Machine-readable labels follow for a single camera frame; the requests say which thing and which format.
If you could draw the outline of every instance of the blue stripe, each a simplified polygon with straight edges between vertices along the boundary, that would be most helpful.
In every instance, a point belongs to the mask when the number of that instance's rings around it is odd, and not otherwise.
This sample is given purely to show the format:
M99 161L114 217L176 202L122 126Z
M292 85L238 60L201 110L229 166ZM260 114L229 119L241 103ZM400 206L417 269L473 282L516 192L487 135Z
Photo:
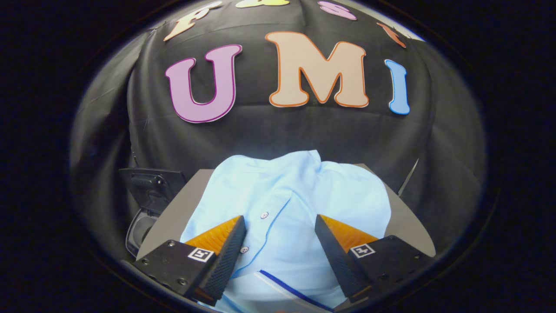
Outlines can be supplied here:
M295 295L296 297L305 300L309 303L311 303L314 306L318 306L319 308L329 311L329 312L334 312L333 309L325 306L324 304L320 304L318 302L316 302L315 300L307 297L306 295L300 293L299 291L293 289L292 287L288 286L286 283L284 283L283 281L279 280L278 278L274 277L272 274L265 272L263 270L259 271L261 274L265 275L266 277L268 277L270 280L272 280L273 282L277 283L280 287L284 288L285 290L288 290L290 293L292 293L293 295Z

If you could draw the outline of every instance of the beige letter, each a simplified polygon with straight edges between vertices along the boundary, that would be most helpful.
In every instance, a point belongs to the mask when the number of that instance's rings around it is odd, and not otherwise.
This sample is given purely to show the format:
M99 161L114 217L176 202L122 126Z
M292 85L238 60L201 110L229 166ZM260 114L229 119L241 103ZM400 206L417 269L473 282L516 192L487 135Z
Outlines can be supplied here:
M290 3L287 0L243 0L236 4L236 8L250 8L258 6L283 6Z
M166 36L166 38L164 38L164 41L167 41L167 40L173 38L175 35L183 33L186 30L188 30L189 28L193 27L193 25L195 25L195 23L191 23L191 21L193 21L193 19L203 18L205 15L207 15L207 13L209 12L210 9L219 7L221 4L222 4L222 1L213 2L211 4L208 4L208 5L200 8L200 9L197 9L197 10L193 11L192 13L189 13L188 15L178 19L177 22L176 22L177 23L176 26L174 27L174 29L172 29L170 34L168 36Z
M365 50L353 43L340 41L326 59L304 34L271 32L265 38L278 50L278 90L269 97L274 106L301 106L309 94L301 89L301 72L307 78L320 103L325 103L340 77L340 91L334 100L341 106L365 107L363 57Z

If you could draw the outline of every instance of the letter m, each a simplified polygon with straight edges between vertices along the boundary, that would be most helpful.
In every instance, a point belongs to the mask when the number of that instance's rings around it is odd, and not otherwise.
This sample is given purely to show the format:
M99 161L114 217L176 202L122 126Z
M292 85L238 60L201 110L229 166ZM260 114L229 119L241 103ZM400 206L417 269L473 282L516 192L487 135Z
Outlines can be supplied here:
M301 72L320 103L328 100L339 77L340 91L334 96L336 103L351 107L369 104L365 95L363 48L340 41L326 59L302 33L271 32L265 38L278 50L278 90L269 97L272 105L301 106L309 101L309 94L301 89Z

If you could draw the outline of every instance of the blue letter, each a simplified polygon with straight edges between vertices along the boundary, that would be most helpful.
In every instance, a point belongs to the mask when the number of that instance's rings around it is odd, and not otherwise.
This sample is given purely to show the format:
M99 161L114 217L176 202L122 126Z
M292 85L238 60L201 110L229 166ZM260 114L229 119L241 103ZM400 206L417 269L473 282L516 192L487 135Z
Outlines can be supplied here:
M392 89L394 89L394 98L390 101L390 110L397 114L408 114L408 89L405 86L405 74L407 74L407 71L402 65L399 65L392 60L384 60L384 63L392 73Z

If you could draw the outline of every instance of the pink letter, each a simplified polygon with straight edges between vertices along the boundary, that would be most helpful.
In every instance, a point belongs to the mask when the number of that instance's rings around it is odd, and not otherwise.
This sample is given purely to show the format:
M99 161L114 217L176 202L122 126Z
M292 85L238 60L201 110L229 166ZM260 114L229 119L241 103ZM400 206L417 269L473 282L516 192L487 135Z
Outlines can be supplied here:
M214 67L214 98L207 103L197 103L191 94L190 70L194 58L182 60L166 70L170 79L170 94L179 117L191 123L217 120L228 113L236 100L234 57L241 52L240 45L227 45L209 51L205 59Z
M330 2L326 2L326 1L319 1L318 4L321 5L321 7L320 7L321 9L325 10L326 12L328 12L330 14L345 17L347 19L352 19L354 21L357 20L355 15L351 14L348 9L346 9L342 6L339 6L337 4L333 4L333 3L330 3Z

